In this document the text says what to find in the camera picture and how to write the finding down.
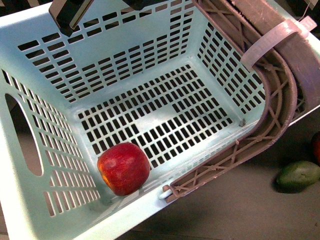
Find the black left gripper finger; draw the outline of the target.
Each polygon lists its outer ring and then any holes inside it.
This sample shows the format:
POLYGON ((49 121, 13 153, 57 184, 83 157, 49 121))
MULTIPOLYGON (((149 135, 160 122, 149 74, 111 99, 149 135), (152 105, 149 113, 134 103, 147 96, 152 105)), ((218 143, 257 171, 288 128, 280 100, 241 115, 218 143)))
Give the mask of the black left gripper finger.
POLYGON ((93 0, 53 0, 49 13, 60 32, 70 37, 93 0))

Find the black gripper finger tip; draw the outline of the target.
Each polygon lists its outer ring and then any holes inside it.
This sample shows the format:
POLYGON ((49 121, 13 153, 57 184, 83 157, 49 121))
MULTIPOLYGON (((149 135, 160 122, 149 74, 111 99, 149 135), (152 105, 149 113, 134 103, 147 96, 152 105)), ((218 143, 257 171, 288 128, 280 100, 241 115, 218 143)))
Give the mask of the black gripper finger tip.
POLYGON ((124 2, 136 11, 140 11, 145 7, 156 5, 167 0, 124 0, 124 2))

